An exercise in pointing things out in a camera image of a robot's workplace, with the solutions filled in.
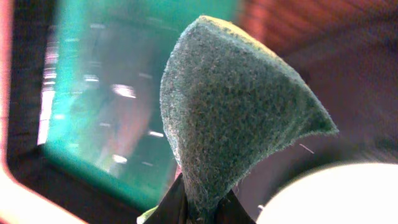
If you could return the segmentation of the green sponge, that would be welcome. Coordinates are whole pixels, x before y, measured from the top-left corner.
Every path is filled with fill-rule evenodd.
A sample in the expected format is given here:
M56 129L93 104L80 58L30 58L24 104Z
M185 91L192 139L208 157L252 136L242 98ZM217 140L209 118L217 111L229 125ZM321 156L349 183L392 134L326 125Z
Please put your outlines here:
M179 37L162 75L160 110L190 217L205 223L258 162L300 138L338 132L298 72L236 25L210 16Z

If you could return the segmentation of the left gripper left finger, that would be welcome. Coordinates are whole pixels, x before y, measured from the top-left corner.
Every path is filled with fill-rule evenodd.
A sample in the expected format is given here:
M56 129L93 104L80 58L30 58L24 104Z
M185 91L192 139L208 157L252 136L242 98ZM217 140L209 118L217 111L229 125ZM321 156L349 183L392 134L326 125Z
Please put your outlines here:
M187 205L183 175L180 174L144 224L186 224Z

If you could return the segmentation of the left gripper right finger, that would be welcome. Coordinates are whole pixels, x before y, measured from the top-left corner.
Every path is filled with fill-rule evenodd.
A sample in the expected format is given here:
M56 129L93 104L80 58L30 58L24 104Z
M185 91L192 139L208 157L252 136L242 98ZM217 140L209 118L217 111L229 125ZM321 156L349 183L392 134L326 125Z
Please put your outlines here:
M216 224L255 224L246 213L234 192L230 190L219 202L215 212Z

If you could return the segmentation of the white plate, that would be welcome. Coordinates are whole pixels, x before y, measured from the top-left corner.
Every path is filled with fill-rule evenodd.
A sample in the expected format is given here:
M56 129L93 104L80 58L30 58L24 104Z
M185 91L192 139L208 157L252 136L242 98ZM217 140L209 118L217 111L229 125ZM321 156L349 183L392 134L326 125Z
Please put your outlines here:
M306 175L276 194L261 224L397 224L397 165L336 166Z

